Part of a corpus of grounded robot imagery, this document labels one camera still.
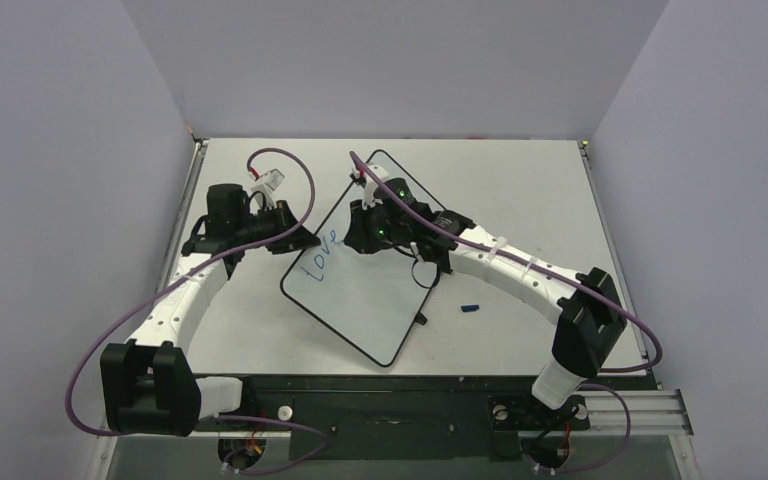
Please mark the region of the black framed whiteboard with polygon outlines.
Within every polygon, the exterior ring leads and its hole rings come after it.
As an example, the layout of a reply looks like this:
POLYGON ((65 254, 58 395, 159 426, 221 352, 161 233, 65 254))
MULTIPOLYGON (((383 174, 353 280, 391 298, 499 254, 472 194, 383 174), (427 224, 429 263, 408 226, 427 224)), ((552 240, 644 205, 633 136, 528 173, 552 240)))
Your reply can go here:
POLYGON ((360 186, 340 189, 316 229, 320 245, 291 263, 280 290, 374 364, 388 367, 430 294, 437 267, 394 250, 361 255, 344 246, 350 204, 362 198, 360 186))

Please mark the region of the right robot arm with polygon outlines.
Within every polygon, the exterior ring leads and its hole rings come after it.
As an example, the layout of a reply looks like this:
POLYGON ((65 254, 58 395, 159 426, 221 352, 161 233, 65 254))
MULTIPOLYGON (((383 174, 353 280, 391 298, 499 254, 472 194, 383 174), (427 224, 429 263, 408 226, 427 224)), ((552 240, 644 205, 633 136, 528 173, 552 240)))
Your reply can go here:
POLYGON ((539 312, 555 328, 549 360, 524 400, 526 418, 548 427, 564 412, 568 398, 595 378, 623 334, 617 289, 610 274, 551 265, 510 246, 471 219, 451 210, 433 210, 418 201, 406 181, 384 185, 355 173, 363 196, 350 204, 344 242, 359 254, 396 250, 441 273, 480 279, 539 312))

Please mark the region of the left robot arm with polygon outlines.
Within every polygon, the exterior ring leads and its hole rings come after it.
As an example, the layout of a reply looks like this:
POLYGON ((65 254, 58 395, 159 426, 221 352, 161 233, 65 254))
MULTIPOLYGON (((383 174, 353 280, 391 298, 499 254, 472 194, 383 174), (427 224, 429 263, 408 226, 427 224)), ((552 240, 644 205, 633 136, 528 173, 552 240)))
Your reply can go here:
POLYGON ((258 402, 243 393, 242 380, 199 377, 186 356, 212 300, 243 259, 243 246, 281 255, 321 243, 286 201, 265 201, 253 212, 251 200, 239 184, 208 189, 207 212, 183 243, 170 292, 125 342, 102 351, 107 424, 114 433, 187 436, 200 420, 218 414, 235 430, 257 420, 258 402))

